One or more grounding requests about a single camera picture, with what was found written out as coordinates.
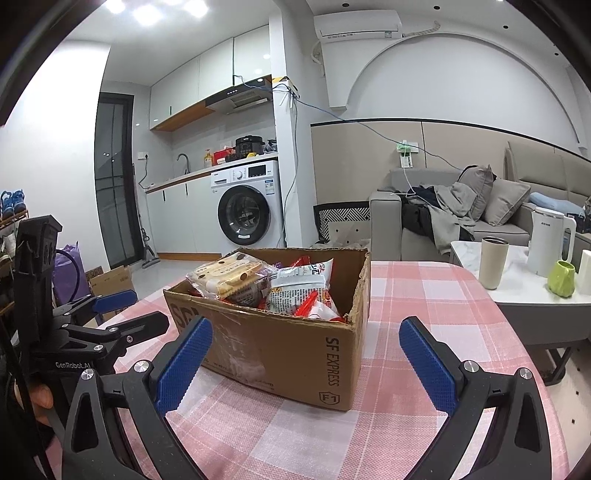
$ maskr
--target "blue gripper pad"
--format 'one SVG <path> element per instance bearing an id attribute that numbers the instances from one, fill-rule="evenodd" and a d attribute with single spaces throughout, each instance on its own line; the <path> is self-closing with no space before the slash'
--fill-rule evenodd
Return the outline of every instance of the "blue gripper pad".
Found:
<path id="1" fill-rule="evenodd" d="M 178 408 L 212 342 L 212 324 L 204 318 L 178 347 L 156 386 L 155 405 L 162 416 Z"/>
<path id="2" fill-rule="evenodd" d="M 114 312 L 115 310 L 131 307 L 137 301 L 138 296 L 133 290 L 125 290 L 97 298 L 92 309 L 95 313 Z"/>
<path id="3" fill-rule="evenodd" d="M 400 324 L 398 337 L 400 347 L 427 391 L 433 406 L 438 411 L 453 415 L 459 401 L 456 384 L 450 372 L 409 320 L 405 319 Z"/>

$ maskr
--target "blue sneaker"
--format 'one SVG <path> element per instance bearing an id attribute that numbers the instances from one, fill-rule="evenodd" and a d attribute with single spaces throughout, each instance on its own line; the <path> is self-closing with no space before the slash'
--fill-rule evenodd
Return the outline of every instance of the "blue sneaker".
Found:
<path id="1" fill-rule="evenodd" d="M 12 208 L 14 209 L 14 214 L 18 215 L 21 212 L 27 210 L 27 205 L 25 205 L 25 194 L 22 190 L 17 190 L 12 194 Z"/>
<path id="2" fill-rule="evenodd" d="M 6 190 L 0 195 L 0 204 L 2 205 L 2 220 L 6 220 L 14 215 L 14 207 L 12 205 L 12 192 Z"/>

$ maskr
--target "beige cup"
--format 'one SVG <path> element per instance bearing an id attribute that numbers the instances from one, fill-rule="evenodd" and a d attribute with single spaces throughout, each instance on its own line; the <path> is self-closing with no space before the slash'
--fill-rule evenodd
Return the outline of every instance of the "beige cup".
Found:
<path id="1" fill-rule="evenodd" d="M 501 283 L 508 250 L 509 242 L 502 238 L 486 236 L 482 239 L 478 281 L 487 290 L 494 290 Z"/>

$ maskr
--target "wooden baseboard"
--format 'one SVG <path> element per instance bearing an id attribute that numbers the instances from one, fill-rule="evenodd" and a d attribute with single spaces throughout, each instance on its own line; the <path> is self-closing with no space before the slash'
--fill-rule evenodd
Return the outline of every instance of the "wooden baseboard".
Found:
<path id="1" fill-rule="evenodd" d="M 213 262 L 222 257 L 222 254 L 171 254 L 158 252 L 160 260 L 185 260 L 193 262 Z"/>

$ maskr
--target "faucet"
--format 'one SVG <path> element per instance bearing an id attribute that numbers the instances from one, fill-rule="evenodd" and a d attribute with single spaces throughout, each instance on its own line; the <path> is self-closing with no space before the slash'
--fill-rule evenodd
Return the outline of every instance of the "faucet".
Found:
<path id="1" fill-rule="evenodd" d="M 178 157 L 177 157 L 177 161 L 181 157 L 185 157 L 187 159 L 187 168 L 185 168 L 185 173 L 184 174 L 186 175 L 188 173 L 191 173 L 191 166 L 189 165 L 189 157 L 187 156 L 186 153 L 179 153 L 178 154 Z"/>

